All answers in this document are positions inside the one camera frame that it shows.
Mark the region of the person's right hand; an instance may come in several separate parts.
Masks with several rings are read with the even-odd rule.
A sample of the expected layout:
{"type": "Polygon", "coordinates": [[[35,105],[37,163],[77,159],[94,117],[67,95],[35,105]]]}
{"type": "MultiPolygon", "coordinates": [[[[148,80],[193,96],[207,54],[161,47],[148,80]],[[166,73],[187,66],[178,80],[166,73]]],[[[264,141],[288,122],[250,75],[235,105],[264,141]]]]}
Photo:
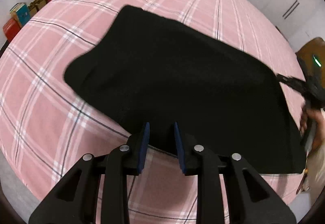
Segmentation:
{"type": "Polygon", "coordinates": [[[306,137],[305,150],[309,154],[324,142],[324,110],[305,104],[300,118],[300,132],[306,137]]]}

